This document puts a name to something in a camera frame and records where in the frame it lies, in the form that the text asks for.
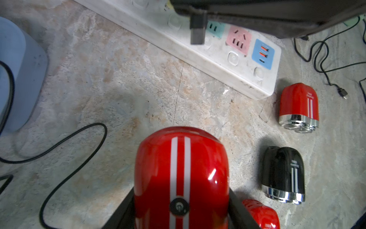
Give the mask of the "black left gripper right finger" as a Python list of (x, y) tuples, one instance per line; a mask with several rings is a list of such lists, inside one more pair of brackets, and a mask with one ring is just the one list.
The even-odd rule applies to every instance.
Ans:
[(229, 229), (260, 229), (249, 211), (231, 189), (229, 190), (228, 215)]

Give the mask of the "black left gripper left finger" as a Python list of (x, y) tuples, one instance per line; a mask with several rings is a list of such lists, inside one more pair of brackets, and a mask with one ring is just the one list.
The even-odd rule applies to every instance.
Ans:
[(129, 191), (102, 229), (134, 229), (134, 190)]

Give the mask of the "light green USB charger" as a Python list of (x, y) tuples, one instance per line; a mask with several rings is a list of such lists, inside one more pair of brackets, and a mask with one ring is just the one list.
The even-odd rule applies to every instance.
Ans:
[(358, 24), (359, 22), (363, 21), (363, 19), (365, 18), (365, 15), (362, 14), (360, 16), (354, 17), (352, 19), (349, 19), (347, 21), (344, 22), (344, 25), (347, 27), (352, 27), (355, 24)]

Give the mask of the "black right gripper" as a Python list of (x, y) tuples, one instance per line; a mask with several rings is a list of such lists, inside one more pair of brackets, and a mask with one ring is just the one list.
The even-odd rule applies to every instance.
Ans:
[(232, 24), (280, 39), (312, 35), (366, 12), (354, 1), (172, 1), (183, 16), (203, 14), (208, 20)]

